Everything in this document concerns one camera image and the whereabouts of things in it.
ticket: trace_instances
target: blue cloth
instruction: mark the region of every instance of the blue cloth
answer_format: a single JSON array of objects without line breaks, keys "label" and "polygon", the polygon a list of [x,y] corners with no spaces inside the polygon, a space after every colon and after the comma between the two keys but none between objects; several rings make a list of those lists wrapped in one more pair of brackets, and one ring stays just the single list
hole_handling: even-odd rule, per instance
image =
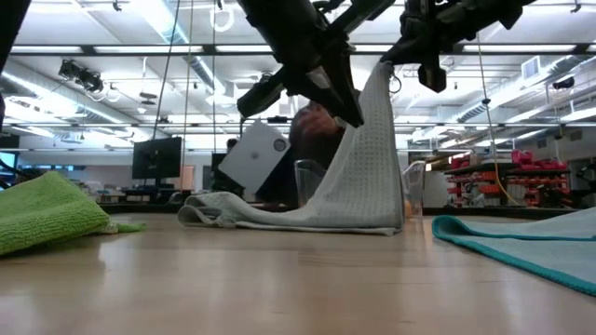
[{"label": "blue cloth", "polygon": [[432,231],[440,239],[596,296],[596,208],[529,223],[440,216]]}]

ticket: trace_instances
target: clear plastic cup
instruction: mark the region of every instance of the clear plastic cup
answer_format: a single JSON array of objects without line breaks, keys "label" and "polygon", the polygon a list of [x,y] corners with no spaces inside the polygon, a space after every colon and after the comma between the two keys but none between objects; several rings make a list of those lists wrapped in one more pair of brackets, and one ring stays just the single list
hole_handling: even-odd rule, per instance
[{"label": "clear plastic cup", "polygon": [[311,159],[294,162],[299,207],[306,205],[308,200],[315,194],[326,172],[327,170],[324,167]]}]

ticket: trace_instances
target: wooden table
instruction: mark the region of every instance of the wooden table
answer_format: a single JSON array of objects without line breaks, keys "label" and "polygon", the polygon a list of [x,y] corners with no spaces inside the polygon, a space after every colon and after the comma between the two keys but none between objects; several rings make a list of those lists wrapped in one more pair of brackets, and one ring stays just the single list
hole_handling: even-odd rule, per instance
[{"label": "wooden table", "polygon": [[594,334],[596,299],[433,238],[183,228],[0,259],[2,335]]}]

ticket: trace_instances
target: white towel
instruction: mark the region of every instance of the white towel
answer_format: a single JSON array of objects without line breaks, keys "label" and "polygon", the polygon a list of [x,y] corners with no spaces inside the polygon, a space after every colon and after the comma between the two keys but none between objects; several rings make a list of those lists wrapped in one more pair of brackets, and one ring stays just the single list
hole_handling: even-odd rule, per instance
[{"label": "white towel", "polygon": [[[382,63],[372,70],[359,98],[364,126],[348,126],[325,178],[303,208],[271,213],[252,208],[234,194],[202,194],[186,200],[179,221],[308,232],[398,232],[405,216],[389,97],[392,71]],[[222,215],[208,219],[202,206],[218,208]]]}]

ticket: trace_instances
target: teal towel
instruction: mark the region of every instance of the teal towel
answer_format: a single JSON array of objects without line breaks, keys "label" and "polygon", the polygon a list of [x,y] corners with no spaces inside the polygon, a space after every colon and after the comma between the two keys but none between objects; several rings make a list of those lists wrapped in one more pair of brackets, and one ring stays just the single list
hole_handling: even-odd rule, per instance
[{"label": "teal towel", "polygon": [[0,192],[0,255],[79,237],[110,217],[58,172]]},{"label": "teal towel", "polygon": [[596,296],[596,208],[529,223],[440,216],[433,234],[456,245]]}]

